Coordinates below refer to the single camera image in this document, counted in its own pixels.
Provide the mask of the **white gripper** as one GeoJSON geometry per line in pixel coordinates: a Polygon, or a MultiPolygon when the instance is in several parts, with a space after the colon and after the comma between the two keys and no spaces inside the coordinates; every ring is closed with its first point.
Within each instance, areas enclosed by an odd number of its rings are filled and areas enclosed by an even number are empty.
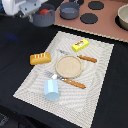
{"type": "Polygon", "coordinates": [[[1,0],[5,13],[14,16],[22,12],[23,16],[35,13],[48,0],[1,0]]]}

